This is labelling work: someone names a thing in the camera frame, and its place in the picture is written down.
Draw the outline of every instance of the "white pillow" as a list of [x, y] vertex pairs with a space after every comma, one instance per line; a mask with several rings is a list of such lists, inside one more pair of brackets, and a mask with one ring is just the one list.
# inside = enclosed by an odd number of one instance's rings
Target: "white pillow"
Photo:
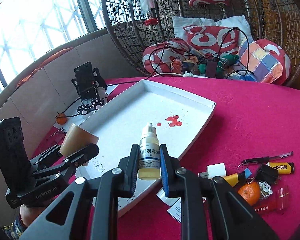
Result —
[[[212, 19], [206, 18], [183, 18], [183, 17], [172, 17], [173, 23], [173, 32], [175, 38], [181, 38], [186, 40], [186, 34], [183, 27], [189, 25], [203, 25], [203, 26], [222, 26], [228, 28], [238, 27], [242, 30], [248, 37], [248, 39], [253, 40], [250, 30], [250, 25], [247, 22], [244, 15], [242, 16], [232, 16], [227, 19], [222, 19], [220, 21], [215, 22]], [[241, 45], [242, 41], [245, 40], [245, 36], [242, 32], [239, 33], [238, 47]]]
[[[228, 27], [228, 28], [234, 28], [238, 27], [240, 30], [242, 30], [245, 35], [247, 35], [248, 40], [252, 40], [252, 35], [251, 35], [251, 30], [250, 30], [250, 25], [247, 22], [246, 18], [244, 15], [242, 16], [232, 16], [227, 19], [222, 19], [220, 21], [216, 22], [217, 26], [222, 26], [222, 27]], [[244, 41], [246, 38], [242, 32], [239, 32], [239, 40], [238, 40], [238, 46], [241, 45], [242, 41]]]
[[189, 25], [205, 25], [205, 26], [216, 26], [216, 23], [212, 19], [205, 18], [183, 18], [183, 17], [172, 17], [173, 32], [175, 38], [181, 38], [184, 41], [187, 40], [186, 32], [183, 29]]

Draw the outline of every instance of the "window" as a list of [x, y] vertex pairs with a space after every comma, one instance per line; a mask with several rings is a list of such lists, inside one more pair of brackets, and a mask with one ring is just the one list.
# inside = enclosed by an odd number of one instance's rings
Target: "window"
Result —
[[0, 4], [0, 92], [47, 51], [105, 27], [101, 0], [3, 0]]

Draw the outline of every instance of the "smartphone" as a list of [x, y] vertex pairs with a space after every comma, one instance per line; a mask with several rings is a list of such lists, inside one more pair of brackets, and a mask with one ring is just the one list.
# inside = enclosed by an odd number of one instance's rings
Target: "smartphone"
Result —
[[77, 80], [81, 103], [92, 105], [92, 100], [97, 97], [97, 86], [94, 80], [91, 62], [86, 62], [74, 69]]

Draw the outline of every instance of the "orange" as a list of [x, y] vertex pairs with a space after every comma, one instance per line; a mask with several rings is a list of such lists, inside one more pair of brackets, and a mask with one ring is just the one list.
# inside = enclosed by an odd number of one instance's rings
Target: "orange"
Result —
[[260, 198], [260, 187], [255, 181], [245, 184], [238, 190], [238, 194], [247, 201], [250, 206], [258, 202]]
[[58, 124], [61, 124], [61, 125], [63, 125], [63, 124], [65, 124], [66, 122], [67, 122], [67, 118], [66, 118], [66, 115], [65, 114], [58, 114], [57, 115], [57, 123]]

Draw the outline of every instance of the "hand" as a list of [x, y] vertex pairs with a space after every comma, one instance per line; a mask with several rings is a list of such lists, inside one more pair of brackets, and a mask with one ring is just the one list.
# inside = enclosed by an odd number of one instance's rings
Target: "hand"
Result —
[[31, 225], [31, 223], [47, 208], [47, 206], [52, 202], [52, 199], [45, 202], [46, 207], [27, 207], [26, 205], [20, 206], [20, 215], [22, 222], [26, 227]]

